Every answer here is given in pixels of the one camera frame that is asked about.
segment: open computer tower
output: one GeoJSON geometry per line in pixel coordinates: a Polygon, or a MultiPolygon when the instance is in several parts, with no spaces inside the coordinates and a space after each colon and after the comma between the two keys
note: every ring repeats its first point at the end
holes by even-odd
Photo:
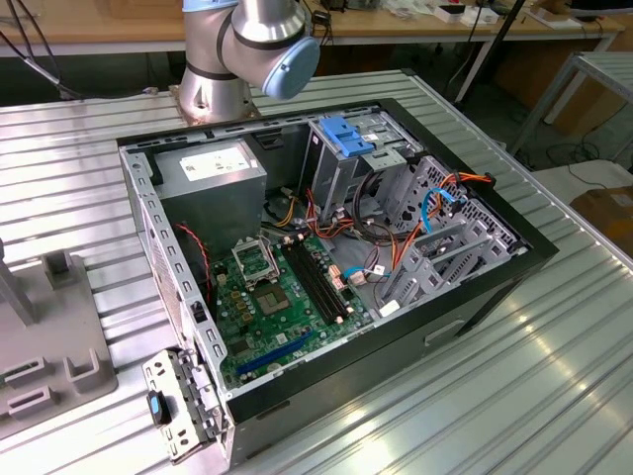
{"type": "Polygon", "coordinates": [[[143,366],[174,463],[254,456],[470,331],[557,252],[394,100],[119,147],[179,341],[143,366]]]}

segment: green motherboard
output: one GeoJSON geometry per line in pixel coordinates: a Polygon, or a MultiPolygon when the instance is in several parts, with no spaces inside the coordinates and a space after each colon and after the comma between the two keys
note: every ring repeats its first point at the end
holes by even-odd
{"type": "MultiPolygon", "coordinates": [[[[346,309],[338,323],[323,318],[317,305],[300,283],[281,245],[272,246],[279,268],[276,283],[260,282],[252,292],[246,289],[233,256],[214,262],[218,286],[217,326],[228,349],[221,370],[229,388],[239,387],[267,372],[274,372],[322,346],[330,344],[370,325],[373,320],[352,289],[335,289],[328,275],[332,264],[318,237],[307,237],[301,244],[310,253],[318,272],[327,279],[331,290],[346,309]],[[278,352],[284,353],[278,358],[278,352]],[[257,358],[268,361],[256,369],[245,371],[257,358]]],[[[259,268],[261,253],[248,256],[259,268]]]]}

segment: yellow cable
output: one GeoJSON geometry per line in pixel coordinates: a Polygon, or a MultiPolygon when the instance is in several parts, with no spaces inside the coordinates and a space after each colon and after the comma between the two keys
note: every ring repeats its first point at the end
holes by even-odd
{"type": "Polygon", "coordinates": [[[284,218],[282,221],[280,221],[279,223],[275,225],[277,228],[283,228],[292,221],[293,216],[295,214],[295,200],[296,200],[295,198],[291,198],[290,209],[288,210],[288,214],[286,215],[286,218],[284,218]]]}

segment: ribbed metal surface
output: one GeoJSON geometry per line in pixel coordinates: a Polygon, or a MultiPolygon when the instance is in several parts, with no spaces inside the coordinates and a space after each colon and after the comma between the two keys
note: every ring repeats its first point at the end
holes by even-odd
{"type": "MultiPolygon", "coordinates": [[[[394,97],[561,250],[483,326],[294,434],[238,473],[630,473],[633,277],[529,175],[421,81],[317,78],[266,115],[394,97]]],[[[180,127],[161,95],[0,110],[0,236],[18,265],[85,258],[120,387],[0,441],[7,473],[186,473],[169,466],[140,364],[174,343],[135,237],[113,138],[180,127]]],[[[213,473],[207,467],[200,473],[213,473]]]]}
{"type": "Polygon", "coordinates": [[[589,76],[633,102],[633,52],[583,52],[577,62],[589,76]]]}

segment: motherboard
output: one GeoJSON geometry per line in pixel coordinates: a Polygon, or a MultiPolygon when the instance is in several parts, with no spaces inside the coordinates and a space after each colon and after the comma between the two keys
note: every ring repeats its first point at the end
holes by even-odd
{"type": "Polygon", "coordinates": [[[260,243],[256,239],[248,253],[213,263],[219,283],[216,324],[228,349],[221,370],[228,388],[274,373],[373,323],[353,288],[332,279],[336,266],[318,237],[293,245],[264,243],[258,252],[260,243]],[[265,271],[267,264],[276,276],[253,287],[244,273],[265,271]]]}

